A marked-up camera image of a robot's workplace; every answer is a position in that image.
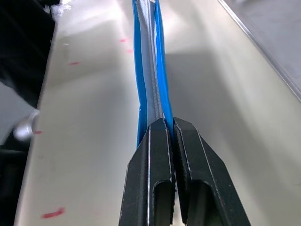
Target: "table surface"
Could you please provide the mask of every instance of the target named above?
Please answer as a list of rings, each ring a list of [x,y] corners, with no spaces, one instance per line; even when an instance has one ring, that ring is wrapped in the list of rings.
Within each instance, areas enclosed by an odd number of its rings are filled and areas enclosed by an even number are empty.
[[[136,148],[132,5],[63,2],[15,225],[114,226]],[[160,3],[174,117],[224,160],[252,225],[299,225],[298,98],[218,1]]]

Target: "red ink spot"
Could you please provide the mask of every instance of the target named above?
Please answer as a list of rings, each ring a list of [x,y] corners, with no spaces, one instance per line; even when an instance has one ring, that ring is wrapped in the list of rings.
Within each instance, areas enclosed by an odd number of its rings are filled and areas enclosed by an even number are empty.
[[[43,218],[43,219],[53,218],[53,217],[60,216],[63,213],[65,213],[65,208],[59,208],[58,211],[42,214],[41,218]]]
[[[79,62],[68,63],[69,65],[79,65]]]

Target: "gray floor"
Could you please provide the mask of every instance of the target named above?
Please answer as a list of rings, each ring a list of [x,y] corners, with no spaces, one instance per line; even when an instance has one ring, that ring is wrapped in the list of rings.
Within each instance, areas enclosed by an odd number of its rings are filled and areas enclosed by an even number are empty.
[[[0,97],[0,144],[2,144],[14,124],[33,112],[34,108],[2,83]]]

